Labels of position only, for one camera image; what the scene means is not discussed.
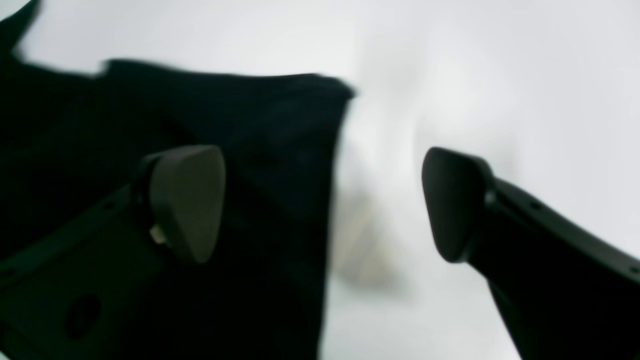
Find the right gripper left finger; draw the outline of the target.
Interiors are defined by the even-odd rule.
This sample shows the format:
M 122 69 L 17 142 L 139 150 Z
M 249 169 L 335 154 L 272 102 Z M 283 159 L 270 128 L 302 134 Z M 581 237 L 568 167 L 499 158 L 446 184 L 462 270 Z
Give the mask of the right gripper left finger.
M 163 271 L 211 258 L 225 196 L 218 146 L 142 158 L 130 184 L 1 261 L 2 355 L 126 359 L 154 328 Z

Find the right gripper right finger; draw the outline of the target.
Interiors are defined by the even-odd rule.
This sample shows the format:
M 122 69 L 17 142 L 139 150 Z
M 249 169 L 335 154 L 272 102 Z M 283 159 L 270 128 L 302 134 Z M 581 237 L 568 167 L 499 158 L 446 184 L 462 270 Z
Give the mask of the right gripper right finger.
M 422 165 L 441 257 L 486 280 L 523 360 L 637 360 L 640 263 L 492 173 L 434 146 Z

